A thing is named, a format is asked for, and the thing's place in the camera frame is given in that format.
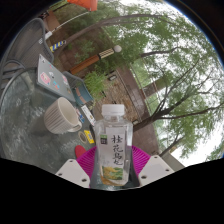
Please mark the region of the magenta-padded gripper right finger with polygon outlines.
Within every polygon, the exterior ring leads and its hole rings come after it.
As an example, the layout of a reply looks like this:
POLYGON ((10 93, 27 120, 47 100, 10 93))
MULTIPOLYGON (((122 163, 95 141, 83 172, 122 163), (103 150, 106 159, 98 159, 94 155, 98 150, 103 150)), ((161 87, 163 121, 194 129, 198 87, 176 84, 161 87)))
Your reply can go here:
POLYGON ((173 169, 158 155, 150 156, 132 147, 133 167, 141 187, 173 173, 173 169))

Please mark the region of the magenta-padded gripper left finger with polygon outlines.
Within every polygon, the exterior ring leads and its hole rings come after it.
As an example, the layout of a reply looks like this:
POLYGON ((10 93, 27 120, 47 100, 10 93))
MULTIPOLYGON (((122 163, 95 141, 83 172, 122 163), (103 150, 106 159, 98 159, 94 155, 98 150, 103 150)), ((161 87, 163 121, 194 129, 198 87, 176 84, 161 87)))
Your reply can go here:
POLYGON ((95 188, 97 173, 95 167, 96 148, 93 147, 77 159, 68 159, 56 175, 84 188, 95 188))

